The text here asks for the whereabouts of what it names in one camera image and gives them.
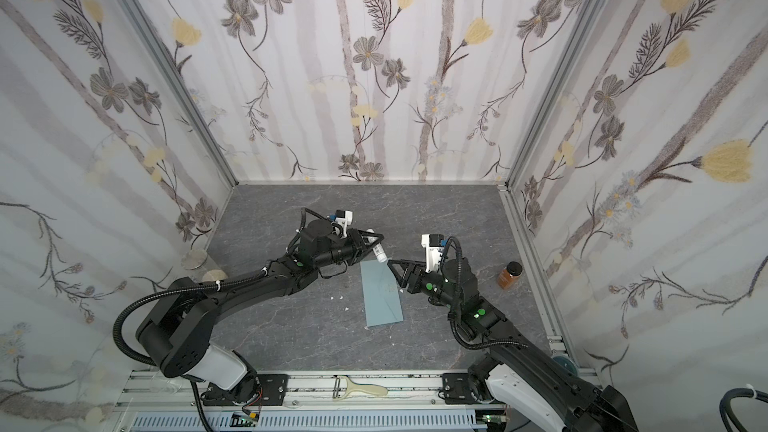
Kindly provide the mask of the white glue stick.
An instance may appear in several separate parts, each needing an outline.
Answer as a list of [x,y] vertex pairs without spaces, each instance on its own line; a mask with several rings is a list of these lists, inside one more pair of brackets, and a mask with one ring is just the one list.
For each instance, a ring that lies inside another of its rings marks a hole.
[[381,245],[381,241],[378,238],[372,236],[372,233],[373,233],[372,229],[368,229],[368,232],[370,233],[370,235],[367,237],[368,242],[370,244],[375,243],[375,245],[373,246],[373,253],[376,257],[376,260],[379,263],[386,263],[388,261],[388,256],[384,251],[383,246]]

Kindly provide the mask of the aluminium mounting rail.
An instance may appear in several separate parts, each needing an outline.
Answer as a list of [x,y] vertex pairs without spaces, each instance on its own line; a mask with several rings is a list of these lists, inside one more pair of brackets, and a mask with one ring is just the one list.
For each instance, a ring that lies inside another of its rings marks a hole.
[[[246,407],[249,411],[506,407],[490,397],[472,396],[464,370],[267,371],[260,382],[260,399]],[[194,412],[196,406],[187,381],[133,372],[115,409]]]

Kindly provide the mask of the cream plastic peeler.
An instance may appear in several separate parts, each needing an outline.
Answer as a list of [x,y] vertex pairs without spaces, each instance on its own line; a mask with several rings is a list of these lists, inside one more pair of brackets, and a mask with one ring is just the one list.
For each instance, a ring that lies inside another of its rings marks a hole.
[[381,398],[386,397],[389,394],[389,390],[381,385],[355,382],[347,375],[337,375],[334,379],[332,399],[334,401],[344,400],[353,394]]

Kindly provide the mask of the light green envelope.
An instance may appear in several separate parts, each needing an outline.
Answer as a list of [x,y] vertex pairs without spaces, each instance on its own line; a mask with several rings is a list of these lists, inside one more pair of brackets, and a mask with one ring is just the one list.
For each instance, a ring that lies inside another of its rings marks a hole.
[[400,288],[385,263],[361,263],[364,310],[367,327],[390,325],[403,321]]

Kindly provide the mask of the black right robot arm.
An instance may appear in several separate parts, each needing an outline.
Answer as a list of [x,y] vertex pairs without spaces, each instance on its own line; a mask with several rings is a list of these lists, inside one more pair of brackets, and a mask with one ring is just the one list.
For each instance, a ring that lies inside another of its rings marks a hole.
[[487,352],[468,369],[484,400],[512,407],[544,431],[638,429],[616,388],[600,388],[568,371],[483,297],[466,258],[449,260],[441,271],[421,261],[390,260],[387,266],[401,288],[448,308],[451,332],[462,347]]

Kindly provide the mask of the amber bottle black cap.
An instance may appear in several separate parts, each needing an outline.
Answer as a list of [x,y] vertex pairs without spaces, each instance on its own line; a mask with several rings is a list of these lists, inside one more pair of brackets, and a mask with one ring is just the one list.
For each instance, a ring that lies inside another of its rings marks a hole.
[[500,271],[496,282],[502,290],[507,290],[520,279],[522,273],[523,266],[517,261],[510,261]]

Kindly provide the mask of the teal ceramic mug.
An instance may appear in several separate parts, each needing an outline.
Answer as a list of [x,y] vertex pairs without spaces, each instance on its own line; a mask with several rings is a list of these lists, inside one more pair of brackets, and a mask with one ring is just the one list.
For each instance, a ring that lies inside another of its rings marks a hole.
[[567,370],[570,374],[578,376],[579,369],[576,364],[567,355],[553,356],[553,360]]

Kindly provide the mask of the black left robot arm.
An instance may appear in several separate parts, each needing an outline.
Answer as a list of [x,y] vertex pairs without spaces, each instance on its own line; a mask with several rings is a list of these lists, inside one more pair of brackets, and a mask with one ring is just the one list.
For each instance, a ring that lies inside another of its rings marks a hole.
[[384,236],[319,218],[301,227],[286,252],[257,272],[217,282],[178,280],[154,299],[135,337],[168,378],[205,381],[249,397],[258,373],[234,351],[211,342],[217,323],[267,300],[293,295],[331,266],[351,267],[381,246]]

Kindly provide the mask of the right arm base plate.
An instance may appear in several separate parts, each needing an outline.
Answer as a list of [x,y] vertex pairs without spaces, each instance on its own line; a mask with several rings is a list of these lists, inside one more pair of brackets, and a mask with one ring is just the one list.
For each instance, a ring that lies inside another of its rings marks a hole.
[[446,372],[441,375],[442,386],[438,396],[448,405],[475,405],[493,403],[488,388],[468,372]]

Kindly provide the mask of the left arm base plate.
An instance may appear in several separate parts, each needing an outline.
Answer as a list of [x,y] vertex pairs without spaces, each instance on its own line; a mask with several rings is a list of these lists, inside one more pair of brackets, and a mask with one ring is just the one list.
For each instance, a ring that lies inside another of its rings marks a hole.
[[201,399],[205,406],[281,406],[288,380],[288,374],[249,374],[231,391],[209,384]]

